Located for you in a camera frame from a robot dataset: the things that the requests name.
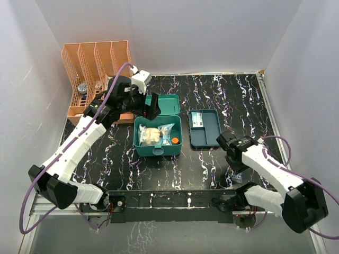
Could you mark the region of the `beige gauze packet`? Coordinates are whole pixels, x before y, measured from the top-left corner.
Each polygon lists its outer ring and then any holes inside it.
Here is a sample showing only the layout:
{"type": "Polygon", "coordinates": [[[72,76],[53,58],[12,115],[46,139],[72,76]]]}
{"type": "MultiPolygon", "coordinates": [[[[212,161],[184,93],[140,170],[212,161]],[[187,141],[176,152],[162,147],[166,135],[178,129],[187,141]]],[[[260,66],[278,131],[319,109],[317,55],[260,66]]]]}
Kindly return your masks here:
{"type": "Polygon", "coordinates": [[[156,144],[161,143],[162,141],[162,134],[159,129],[157,128],[148,128],[149,129],[149,136],[148,136],[148,142],[146,145],[143,146],[153,146],[156,144]]]}

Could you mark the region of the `dark teal divider tray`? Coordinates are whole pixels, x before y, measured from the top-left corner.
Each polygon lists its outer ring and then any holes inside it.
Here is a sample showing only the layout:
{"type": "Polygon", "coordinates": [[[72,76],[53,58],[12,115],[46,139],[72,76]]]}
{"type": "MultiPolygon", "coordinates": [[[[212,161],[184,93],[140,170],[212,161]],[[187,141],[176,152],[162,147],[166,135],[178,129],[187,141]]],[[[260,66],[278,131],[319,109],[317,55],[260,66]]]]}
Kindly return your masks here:
{"type": "Polygon", "coordinates": [[[190,110],[188,112],[190,143],[193,149],[219,148],[217,137],[221,134],[220,121],[215,109],[190,110]],[[203,117],[202,128],[192,127],[192,112],[201,112],[203,117]]]}

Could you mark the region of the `teal medicine kit box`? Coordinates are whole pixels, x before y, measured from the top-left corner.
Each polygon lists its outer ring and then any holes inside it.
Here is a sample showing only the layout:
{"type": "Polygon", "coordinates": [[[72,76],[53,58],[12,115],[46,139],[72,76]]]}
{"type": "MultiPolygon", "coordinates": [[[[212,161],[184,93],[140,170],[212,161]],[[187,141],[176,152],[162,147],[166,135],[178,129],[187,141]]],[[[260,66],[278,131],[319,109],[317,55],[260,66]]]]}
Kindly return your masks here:
{"type": "Polygon", "coordinates": [[[158,104],[161,109],[161,114],[154,120],[150,121],[144,117],[137,117],[134,123],[133,145],[141,157],[151,156],[178,156],[181,153],[182,146],[182,121],[180,118],[180,101],[176,94],[159,95],[158,104]],[[162,142],[153,146],[139,145],[138,142],[138,127],[140,124],[147,128],[158,128],[160,125],[171,124],[175,125],[171,131],[171,141],[173,138],[179,139],[179,144],[171,144],[163,146],[162,142]]]}

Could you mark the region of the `blue cotton swab bag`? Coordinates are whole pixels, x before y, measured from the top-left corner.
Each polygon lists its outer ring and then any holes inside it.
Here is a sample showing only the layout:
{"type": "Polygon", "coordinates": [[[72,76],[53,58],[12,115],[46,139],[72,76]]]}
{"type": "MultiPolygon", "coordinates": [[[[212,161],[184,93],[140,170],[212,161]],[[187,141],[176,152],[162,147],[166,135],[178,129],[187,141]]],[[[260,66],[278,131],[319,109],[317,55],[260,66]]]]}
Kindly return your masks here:
{"type": "Polygon", "coordinates": [[[163,146],[169,146],[172,144],[171,131],[174,125],[175,125],[174,123],[171,123],[171,124],[165,124],[165,125],[158,126],[158,129],[160,130],[162,134],[162,145],[163,146]]]}

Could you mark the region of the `teal white packet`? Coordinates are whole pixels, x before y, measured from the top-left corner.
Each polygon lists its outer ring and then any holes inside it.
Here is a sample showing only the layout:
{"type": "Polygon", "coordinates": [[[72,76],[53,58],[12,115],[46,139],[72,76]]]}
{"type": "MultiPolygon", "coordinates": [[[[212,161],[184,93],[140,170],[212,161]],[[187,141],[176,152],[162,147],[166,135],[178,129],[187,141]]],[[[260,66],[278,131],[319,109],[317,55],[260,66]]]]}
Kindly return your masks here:
{"type": "Polygon", "coordinates": [[[201,112],[192,112],[191,113],[191,119],[192,119],[192,127],[193,128],[202,128],[203,125],[203,117],[201,112]]]}

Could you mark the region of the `brown bottle orange cap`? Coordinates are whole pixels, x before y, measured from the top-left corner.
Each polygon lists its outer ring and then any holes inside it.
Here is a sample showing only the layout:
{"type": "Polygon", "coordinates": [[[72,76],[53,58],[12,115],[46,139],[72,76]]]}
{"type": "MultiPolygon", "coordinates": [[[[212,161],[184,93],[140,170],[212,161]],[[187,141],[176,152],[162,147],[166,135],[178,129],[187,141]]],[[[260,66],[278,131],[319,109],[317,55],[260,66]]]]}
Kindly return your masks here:
{"type": "Polygon", "coordinates": [[[173,138],[172,139],[172,144],[179,144],[179,139],[178,138],[173,138]]]}

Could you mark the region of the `white blue mask packet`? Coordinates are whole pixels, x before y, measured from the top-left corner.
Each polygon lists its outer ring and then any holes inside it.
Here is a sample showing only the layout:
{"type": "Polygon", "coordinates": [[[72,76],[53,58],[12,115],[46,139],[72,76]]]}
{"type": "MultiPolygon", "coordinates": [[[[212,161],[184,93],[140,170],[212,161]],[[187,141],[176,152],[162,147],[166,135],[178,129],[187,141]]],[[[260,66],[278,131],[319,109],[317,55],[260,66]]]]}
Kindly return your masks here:
{"type": "Polygon", "coordinates": [[[146,143],[148,142],[148,136],[149,136],[149,129],[140,124],[139,127],[138,127],[138,142],[139,142],[139,145],[146,145],[146,143]]]}

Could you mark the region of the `clear small packet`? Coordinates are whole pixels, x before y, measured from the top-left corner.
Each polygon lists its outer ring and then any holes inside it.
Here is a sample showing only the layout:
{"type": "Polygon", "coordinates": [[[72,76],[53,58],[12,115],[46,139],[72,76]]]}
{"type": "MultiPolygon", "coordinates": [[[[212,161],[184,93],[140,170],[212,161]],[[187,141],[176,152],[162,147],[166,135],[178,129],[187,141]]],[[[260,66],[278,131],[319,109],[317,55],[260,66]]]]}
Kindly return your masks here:
{"type": "Polygon", "coordinates": [[[243,183],[243,173],[234,173],[231,176],[232,181],[236,182],[236,183],[243,183]]]}

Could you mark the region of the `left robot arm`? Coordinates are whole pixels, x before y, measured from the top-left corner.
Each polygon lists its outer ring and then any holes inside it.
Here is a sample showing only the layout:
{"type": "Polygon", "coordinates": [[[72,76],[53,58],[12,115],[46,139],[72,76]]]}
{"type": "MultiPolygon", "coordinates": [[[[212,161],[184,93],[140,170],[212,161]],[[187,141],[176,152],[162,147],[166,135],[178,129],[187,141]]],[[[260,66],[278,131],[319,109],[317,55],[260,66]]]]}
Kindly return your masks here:
{"type": "Polygon", "coordinates": [[[97,94],[84,110],[66,142],[40,167],[33,165],[29,177],[37,194],[63,210],[71,204],[87,203],[97,211],[109,206],[109,192],[97,184],[72,181],[72,175],[91,146],[116,122],[121,114],[132,113],[153,120],[161,113],[158,94],[146,104],[151,74],[139,71],[132,77],[114,76],[108,89],[97,94]]]}

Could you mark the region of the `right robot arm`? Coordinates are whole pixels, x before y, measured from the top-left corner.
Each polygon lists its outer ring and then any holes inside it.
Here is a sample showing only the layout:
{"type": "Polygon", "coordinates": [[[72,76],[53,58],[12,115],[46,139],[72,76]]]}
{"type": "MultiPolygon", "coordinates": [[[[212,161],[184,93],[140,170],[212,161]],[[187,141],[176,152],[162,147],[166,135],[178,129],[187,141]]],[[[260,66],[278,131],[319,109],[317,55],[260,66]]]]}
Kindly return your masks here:
{"type": "Polygon", "coordinates": [[[261,207],[283,218],[296,233],[303,233],[328,216],[324,191],[320,183],[301,177],[269,155],[263,139],[249,136],[237,138],[224,132],[217,142],[226,152],[226,160],[237,173],[251,168],[264,177],[274,190],[249,182],[236,189],[236,194],[226,201],[220,200],[220,208],[261,207]]]}

